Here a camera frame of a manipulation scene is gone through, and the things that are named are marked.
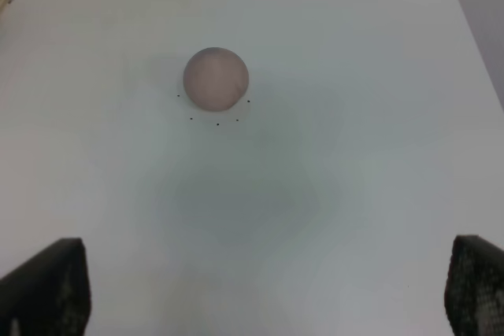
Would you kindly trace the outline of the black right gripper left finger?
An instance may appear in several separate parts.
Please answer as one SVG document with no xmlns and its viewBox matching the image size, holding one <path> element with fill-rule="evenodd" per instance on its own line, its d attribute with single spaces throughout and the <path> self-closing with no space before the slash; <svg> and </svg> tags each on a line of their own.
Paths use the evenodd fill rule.
<svg viewBox="0 0 504 336">
<path fill-rule="evenodd" d="M 81 238 L 61 238 L 1 278 L 2 335 L 83 335 L 90 315 Z"/>
</svg>

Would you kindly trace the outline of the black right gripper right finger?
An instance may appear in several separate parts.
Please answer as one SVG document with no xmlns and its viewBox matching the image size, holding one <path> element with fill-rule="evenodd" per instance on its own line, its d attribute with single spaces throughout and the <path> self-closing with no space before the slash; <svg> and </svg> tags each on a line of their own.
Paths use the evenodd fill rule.
<svg viewBox="0 0 504 336">
<path fill-rule="evenodd" d="M 444 307 L 455 335 L 502 335 L 503 250 L 477 235 L 457 236 Z"/>
</svg>

